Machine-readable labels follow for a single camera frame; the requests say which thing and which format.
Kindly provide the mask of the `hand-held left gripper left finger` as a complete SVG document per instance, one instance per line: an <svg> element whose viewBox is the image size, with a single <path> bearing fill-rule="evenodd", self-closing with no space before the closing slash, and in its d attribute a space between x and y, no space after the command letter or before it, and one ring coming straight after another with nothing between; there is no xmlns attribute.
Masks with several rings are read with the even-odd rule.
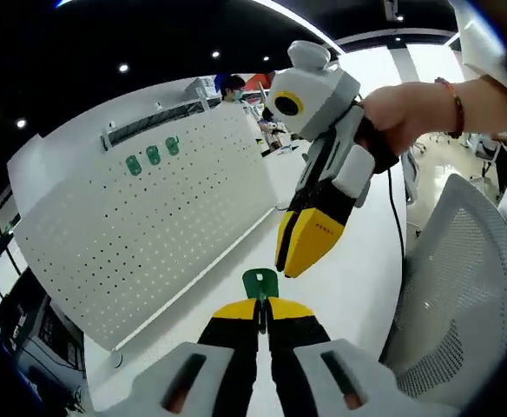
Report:
<svg viewBox="0 0 507 417"><path fill-rule="evenodd" d="M197 342L183 342L133 381L107 416L245 416L257 377L260 302L216 311Z"/></svg>

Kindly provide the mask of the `person's right hand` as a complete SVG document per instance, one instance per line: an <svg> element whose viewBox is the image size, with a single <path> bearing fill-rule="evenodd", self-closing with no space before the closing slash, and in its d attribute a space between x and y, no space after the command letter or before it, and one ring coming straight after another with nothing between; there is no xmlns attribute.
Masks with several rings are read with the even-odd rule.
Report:
<svg viewBox="0 0 507 417"><path fill-rule="evenodd" d="M374 90L361 102L365 116L397 156L422 135L457 127L453 94L440 83L402 83Z"/></svg>

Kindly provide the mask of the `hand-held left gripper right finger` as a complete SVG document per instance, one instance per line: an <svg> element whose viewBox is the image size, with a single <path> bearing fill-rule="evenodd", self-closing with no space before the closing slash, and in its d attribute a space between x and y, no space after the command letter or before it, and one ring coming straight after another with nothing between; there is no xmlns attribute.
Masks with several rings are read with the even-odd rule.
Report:
<svg viewBox="0 0 507 417"><path fill-rule="evenodd" d="M458 414L401 392L388 367L345 339L331 339L310 308L274 297L266 306L272 378L285 416Z"/></svg>

